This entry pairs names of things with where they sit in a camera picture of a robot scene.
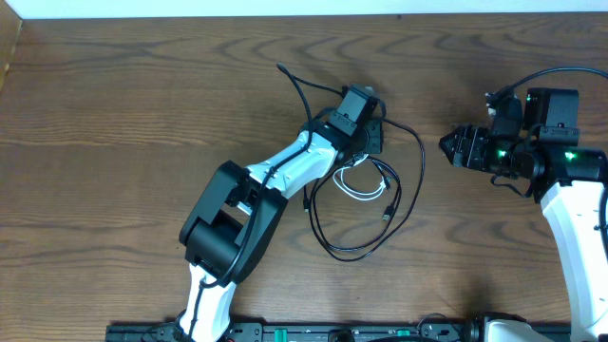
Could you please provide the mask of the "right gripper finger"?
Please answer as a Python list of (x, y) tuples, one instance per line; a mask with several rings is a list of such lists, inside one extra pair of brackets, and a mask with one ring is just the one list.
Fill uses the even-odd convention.
[(439, 147), (442, 150), (443, 154), (446, 156), (447, 160), (450, 164), (454, 163), (454, 158), (457, 151), (457, 141), (456, 140), (440, 140)]
[(446, 134), (440, 139), (441, 143), (453, 143), (460, 140), (461, 133), (464, 127), (462, 125), (456, 126), (450, 133)]

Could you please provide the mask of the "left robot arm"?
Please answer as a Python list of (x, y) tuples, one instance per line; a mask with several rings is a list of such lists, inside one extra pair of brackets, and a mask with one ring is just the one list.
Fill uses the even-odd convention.
[(179, 234), (191, 274), (181, 341), (217, 341), (227, 331), (236, 286), (260, 262), (290, 197), (373, 145), (379, 102), (371, 87), (351, 85), (338, 108), (305, 123), (271, 158), (216, 170)]

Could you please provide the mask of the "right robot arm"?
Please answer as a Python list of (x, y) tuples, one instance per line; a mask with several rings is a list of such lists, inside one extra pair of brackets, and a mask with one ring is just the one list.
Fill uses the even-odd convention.
[(607, 156), (579, 145), (580, 95), (534, 87), (487, 95), (489, 128), (461, 125), (439, 141), (449, 163), (489, 173), (496, 187), (526, 179), (555, 238), (573, 341), (607, 338)]

